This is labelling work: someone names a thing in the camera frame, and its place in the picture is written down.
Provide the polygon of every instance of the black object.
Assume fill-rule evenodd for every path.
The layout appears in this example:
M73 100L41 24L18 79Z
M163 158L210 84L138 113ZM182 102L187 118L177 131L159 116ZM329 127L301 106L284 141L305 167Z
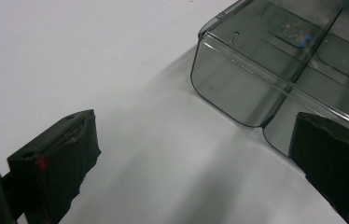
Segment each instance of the black object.
M8 157L0 223L16 223L22 213L31 224L58 223L100 154L93 110L59 120Z
M349 129L330 119L299 113L289 157L349 223Z

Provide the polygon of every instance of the white surface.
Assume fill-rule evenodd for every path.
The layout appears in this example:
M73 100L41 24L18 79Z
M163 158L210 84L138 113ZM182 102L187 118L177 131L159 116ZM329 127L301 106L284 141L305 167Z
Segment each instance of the white surface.
M259 130L193 90L197 33L232 3L0 2L0 173L93 108L103 154L61 223L342 223Z

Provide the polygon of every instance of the plastic container compartment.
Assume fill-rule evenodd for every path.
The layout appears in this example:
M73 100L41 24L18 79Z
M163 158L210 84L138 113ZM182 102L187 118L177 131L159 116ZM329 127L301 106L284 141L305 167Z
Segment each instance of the plastic container compartment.
M299 112L349 128L349 4L239 1L199 32L191 81L286 155Z

